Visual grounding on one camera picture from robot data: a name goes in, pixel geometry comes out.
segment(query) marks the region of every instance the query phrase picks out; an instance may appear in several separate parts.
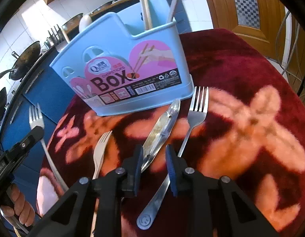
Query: fork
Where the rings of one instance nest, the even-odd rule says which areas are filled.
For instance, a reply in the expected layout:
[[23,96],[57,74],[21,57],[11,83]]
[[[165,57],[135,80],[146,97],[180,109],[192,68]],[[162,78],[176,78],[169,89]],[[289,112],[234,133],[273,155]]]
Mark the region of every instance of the fork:
[[[29,117],[29,125],[30,125],[31,129],[33,129],[35,126],[40,126],[43,129],[45,128],[43,115],[41,113],[41,107],[39,106],[38,103],[37,103],[37,107],[35,107],[35,106],[29,107],[28,117]],[[41,145],[43,146],[43,149],[45,151],[48,163],[52,169],[52,173],[54,174],[56,180],[60,184],[63,191],[66,192],[69,188],[66,185],[66,183],[64,182],[64,180],[62,179],[61,175],[59,174],[54,162],[52,161],[52,158],[50,157],[50,154],[47,150],[44,139],[41,139]]]
[[[185,139],[183,140],[183,143],[182,143],[181,148],[178,153],[178,157],[182,156],[182,153],[185,149],[185,145],[187,144],[187,141],[192,132],[192,129],[195,128],[196,126],[200,125],[201,123],[203,123],[206,118],[207,109],[208,109],[208,87],[206,88],[205,99],[204,99],[204,87],[202,90],[201,99],[199,99],[200,91],[201,91],[201,87],[199,87],[197,98],[196,98],[196,87],[195,87],[194,93],[192,96],[192,100],[191,100],[191,104],[190,104],[190,109],[188,112],[188,123],[189,123],[190,127],[185,136]],[[144,208],[142,213],[138,216],[137,226],[140,229],[147,230],[148,228],[151,227],[151,225],[154,222],[156,215],[160,209],[161,203],[166,195],[169,185],[170,185],[170,179],[169,179],[169,175],[167,175],[166,178],[164,179],[164,181],[162,182],[161,186],[159,187],[158,191],[152,197],[152,199],[147,204],[147,206]]]
[[[94,161],[94,175],[92,179],[97,179],[99,177],[99,173],[101,170],[101,167],[103,165],[103,159],[104,159],[104,152],[105,152],[105,147],[109,141],[109,138],[112,134],[112,131],[104,133],[101,138],[99,139],[97,145],[95,146],[94,153],[93,153],[93,161]],[[96,206],[99,205],[99,199],[96,200]],[[94,229],[95,229],[95,224],[97,222],[97,213],[93,213],[93,219],[92,219],[92,227],[91,227],[91,237],[94,236]]]

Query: pan handle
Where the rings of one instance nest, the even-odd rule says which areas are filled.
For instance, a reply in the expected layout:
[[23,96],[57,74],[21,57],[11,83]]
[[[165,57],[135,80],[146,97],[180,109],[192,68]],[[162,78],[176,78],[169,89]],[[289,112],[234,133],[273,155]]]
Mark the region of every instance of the pan handle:
[[13,69],[8,69],[8,70],[5,70],[5,71],[1,72],[1,73],[0,73],[0,79],[1,79],[6,73],[12,72],[12,71],[14,71],[14,70],[13,70]]
[[12,56],[16,59],[18,59],[20,57],[15,51],[12,52]]

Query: door glass panel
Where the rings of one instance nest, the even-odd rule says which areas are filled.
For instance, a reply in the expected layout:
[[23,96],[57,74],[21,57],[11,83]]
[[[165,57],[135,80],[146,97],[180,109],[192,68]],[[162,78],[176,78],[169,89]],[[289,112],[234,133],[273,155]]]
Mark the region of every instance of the door glass panel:
[[235,0],[238,24],[260,29],[257,0]]

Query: blue plastic container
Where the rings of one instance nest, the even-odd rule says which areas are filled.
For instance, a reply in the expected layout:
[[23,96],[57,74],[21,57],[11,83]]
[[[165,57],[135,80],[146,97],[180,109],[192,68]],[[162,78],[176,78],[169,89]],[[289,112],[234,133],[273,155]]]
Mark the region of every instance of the blue plastic container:
[[140,3],[109,12],[77,35],[51,63],[99,116],[142,111],[194,91],[176,21],[166,0],[149,0],[153,29]]

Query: red tablecloth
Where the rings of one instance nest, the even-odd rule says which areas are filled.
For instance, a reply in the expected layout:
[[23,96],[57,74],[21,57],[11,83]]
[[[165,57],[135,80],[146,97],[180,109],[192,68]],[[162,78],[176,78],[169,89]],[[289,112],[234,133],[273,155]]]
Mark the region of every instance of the red tablecloth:
[[[206,176],[228,175],[255,202],[282,236],[293,236],[305,219],[305,108],[278,71],[233,33],[215,29],[180,36],[196,86],[210,87],[209,114],[189,138],[183,157]],[[179,150],[187,132],[190,99],[182,101],[166,142]],[[98,117],[74,97],[48,149],[65,182],[92,177],[93,149],[113,135],[100,175],[143,144],[167,106],[127,115]],[[143,231],[136,218],[166,176],[165,146],[142,174],[137,198],[122,206],[123,236],[186,236],[189,199],[168,190],[153,226]],[[47,160],[38,186],[41,214],[62,195]]]

